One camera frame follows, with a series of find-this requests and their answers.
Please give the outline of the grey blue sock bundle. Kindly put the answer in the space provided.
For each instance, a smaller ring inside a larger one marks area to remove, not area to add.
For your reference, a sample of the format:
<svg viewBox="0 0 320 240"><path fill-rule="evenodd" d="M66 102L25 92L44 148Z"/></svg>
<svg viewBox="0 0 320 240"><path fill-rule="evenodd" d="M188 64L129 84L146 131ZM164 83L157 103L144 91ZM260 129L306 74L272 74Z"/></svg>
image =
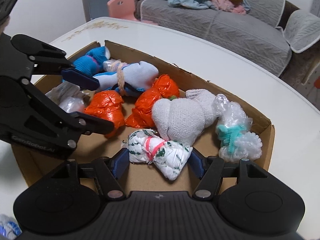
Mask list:
<svg viewBox="0 0 320 240"><path fill-rule="evenodd" d="M3 240L16 239L22 233L15 219L0 215L0 236Z"/></svg>

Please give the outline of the shallow cardboard box tray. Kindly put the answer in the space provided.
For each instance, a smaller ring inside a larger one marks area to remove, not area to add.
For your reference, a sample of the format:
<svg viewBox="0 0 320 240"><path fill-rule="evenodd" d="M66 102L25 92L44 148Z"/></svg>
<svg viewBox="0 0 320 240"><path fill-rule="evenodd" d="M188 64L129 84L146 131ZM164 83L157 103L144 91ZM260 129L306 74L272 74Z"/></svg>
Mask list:
<svg viewBox="0 0 320 240"><path fill-rule="evenodd" d="M236 95L156 57L110 41L105 47L128 67L156 67L140 96L114 90L94 93L85 109L114 121L110 132L82 135L72 158L78 164L111 159L125 150L119 183L132 191L188 191L199 183L193 158L198 151L227 164L241 159L268 169L273 143L271 120Z"/></svg>

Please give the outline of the white green leaf cloth bundle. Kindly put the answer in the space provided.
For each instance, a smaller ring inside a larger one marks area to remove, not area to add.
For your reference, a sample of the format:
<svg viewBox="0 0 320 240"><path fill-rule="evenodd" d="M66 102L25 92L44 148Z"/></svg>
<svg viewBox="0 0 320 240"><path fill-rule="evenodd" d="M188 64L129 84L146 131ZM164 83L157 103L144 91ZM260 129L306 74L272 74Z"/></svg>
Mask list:
<svg viewBox="0 0 320 240"><path fill-rule="evenodd" d="M131 163L154 164L171 181L180 175L193 150L180 142L162 139L153 129L134 131L121 146L128 149Z"/></svg>

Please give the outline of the orange plastic bag bundle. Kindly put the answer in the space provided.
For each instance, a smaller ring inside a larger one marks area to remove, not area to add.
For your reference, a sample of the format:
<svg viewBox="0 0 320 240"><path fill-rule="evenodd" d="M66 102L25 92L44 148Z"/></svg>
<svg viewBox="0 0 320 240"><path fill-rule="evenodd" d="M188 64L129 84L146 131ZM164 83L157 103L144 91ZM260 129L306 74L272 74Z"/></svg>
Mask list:
<svg viewBox="0 0 320 240"><path fill-rule="evenodd" d="M152 107L160 99L176 99L180 90L169 75L163 74L154 81L151 88L143 92L137 99L131 115L125 120L125 125L133 128L153 128Z"/></svg>

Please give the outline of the white printed paper bundle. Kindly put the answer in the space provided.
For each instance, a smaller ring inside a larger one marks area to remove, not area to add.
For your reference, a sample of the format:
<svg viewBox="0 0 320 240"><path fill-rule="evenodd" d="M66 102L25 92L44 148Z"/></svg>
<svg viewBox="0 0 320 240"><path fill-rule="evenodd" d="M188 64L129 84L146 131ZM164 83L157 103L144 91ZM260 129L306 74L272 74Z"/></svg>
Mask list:
<svg viewBox="0 0 320 240"><path fill-rule="evenodd" d="M81 98L83 99L87 94L80 89L79 86L70 83L68 81L63 81L63 83L51 89L45 94L50 100L59 105L63 100L68 97Z"/></svg>

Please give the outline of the bubble wrap teal yarn bundle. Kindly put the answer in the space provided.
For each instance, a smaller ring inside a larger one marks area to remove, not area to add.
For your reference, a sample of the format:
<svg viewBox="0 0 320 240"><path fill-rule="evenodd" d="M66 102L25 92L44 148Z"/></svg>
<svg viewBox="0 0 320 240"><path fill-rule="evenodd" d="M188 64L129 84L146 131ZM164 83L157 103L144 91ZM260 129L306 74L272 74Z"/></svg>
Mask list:
<svg viewBox="0 0 320 240"><path fill-rule="evenodd" d="M213 109L217 113L215 133L220 141L219 157L229 163L259 159L263 143L257 134L251 132L253 119L247 116L240 104L217 94Z"/></svg>

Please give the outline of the pink plastic child chair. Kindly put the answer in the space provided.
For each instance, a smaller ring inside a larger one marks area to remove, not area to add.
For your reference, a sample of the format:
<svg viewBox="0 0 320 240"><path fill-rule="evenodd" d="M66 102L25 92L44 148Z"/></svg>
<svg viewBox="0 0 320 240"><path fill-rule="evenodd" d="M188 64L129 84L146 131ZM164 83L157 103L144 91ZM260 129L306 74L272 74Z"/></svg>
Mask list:
<svg viewBox="0 0 320 240"><path fill-rule="evenodd" d="M136 12L135 0L109 0L107 2L107 9L108 9L108 14L111 18L158 25L155 22L138 20L135 17L135 12Z"/></svg>

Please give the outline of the white knitted sock bundle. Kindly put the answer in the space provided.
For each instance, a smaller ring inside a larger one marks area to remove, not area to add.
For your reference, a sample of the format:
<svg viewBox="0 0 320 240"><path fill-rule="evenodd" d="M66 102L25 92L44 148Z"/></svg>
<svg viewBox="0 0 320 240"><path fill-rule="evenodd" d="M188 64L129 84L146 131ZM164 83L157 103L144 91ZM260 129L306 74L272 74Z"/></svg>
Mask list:
<svg viewBox="0 0 320 240"><path fill-rule="evenodd" d="M190 89L184 98L160 99L152 107L152 120L162 139L192 146L217 118L216 95L206 89Z"/></svg>

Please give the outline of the grey quilted sofa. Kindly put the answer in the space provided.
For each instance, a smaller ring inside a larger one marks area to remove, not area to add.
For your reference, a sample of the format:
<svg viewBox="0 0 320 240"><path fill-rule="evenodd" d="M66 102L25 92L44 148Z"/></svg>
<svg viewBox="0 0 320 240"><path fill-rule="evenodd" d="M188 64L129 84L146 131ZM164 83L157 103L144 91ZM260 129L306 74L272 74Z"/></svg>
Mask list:
<svg viewBox="0 0 320 240"><path fill-rule="evenodd" d="M286 0L247 0L246 15L214 9L183 9L164 0L134 0L143 20L178 30L237 53L292 82L319 59L319 42L304 51L294 49L281 33L303 11Z"/></svg>

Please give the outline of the pink clothing on sofa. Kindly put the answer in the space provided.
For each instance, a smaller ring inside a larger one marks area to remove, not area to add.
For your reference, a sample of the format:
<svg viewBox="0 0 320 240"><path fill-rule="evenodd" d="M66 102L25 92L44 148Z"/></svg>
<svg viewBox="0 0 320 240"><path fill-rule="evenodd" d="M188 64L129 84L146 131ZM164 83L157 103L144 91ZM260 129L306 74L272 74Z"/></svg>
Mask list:
<svg viewBox="0 0 320 240"><path fill-rule="evenodd" d="M245 15L246 11L242 5L235 6L229 0L210 0L212 5L211 8L214 10L222 10L225 12L232 12L235 14Z"/></svg>

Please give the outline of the light blue sock braided tie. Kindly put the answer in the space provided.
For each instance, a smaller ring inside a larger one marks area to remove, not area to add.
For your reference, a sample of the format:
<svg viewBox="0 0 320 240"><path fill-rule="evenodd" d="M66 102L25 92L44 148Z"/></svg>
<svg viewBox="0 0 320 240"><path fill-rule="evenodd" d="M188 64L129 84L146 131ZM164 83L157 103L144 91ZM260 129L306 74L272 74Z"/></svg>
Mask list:
<svg viewBox="0 0 320 240"><path fill-rule="evenodd" d="M115 90L121 96L139 96L152 87L158 74L158 69L145 61L121 62L115 72L103 72L94 78L99 81L98 91Z"/></svg>

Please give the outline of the clear plastic bag bundle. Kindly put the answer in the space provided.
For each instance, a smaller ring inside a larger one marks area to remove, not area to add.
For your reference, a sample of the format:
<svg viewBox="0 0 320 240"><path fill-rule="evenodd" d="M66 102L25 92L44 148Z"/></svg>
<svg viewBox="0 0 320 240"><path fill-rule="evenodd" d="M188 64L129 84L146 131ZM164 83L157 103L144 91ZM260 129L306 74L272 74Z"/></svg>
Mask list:
<svg viewBox="0 0 320 240"><path fill-rule="evenodd" d="M59 107L66 113L82 112L85 109L85 103L82 98L67 97L60 104Z"/></svg>

